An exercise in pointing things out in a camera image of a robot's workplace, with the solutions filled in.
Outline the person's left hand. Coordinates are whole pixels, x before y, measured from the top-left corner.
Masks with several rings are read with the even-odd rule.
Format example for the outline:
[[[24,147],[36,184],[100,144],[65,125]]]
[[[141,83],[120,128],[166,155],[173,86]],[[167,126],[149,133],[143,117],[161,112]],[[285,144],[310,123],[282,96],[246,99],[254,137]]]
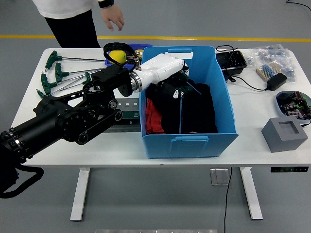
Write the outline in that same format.
[[[113,25],[121,31],[124,26],[124,18],[121,9],[114,4],[101,9],[101,17],[105,25],[110,31],[114,31]]]

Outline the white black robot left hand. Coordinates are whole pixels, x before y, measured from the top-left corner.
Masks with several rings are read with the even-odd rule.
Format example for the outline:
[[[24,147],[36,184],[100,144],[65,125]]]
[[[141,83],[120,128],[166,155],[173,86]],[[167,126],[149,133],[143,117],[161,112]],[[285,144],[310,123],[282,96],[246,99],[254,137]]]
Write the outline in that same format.
[[[171,75],[181,72],[189,75],[189,66],[185,59],[192,58],[193,53],[161,53],[141,65],[136,65],[130,72],[132,90],[135,93],[145,90],[150,84],[157,84]]]

